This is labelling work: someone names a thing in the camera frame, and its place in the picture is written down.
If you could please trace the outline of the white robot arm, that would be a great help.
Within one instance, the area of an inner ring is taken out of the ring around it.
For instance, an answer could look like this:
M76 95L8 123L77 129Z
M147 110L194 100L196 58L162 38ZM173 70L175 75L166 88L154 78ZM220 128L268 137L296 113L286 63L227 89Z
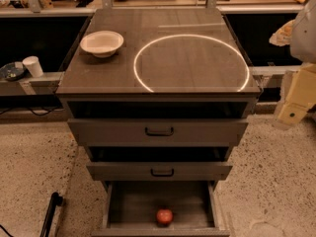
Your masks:
M298 71L285 73L275 111L275 126L289 129L316 105L316 0L306 0L296 18L278 29L269 43L288 44L291 56L302 62Z

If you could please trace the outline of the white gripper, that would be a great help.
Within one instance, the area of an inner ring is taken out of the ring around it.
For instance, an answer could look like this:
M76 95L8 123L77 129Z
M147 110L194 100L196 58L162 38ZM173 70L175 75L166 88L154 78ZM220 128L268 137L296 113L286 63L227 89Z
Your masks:
M303 63L297 71L286 71L282 77L273 127L288 130L296 126L315 105L316 64Z

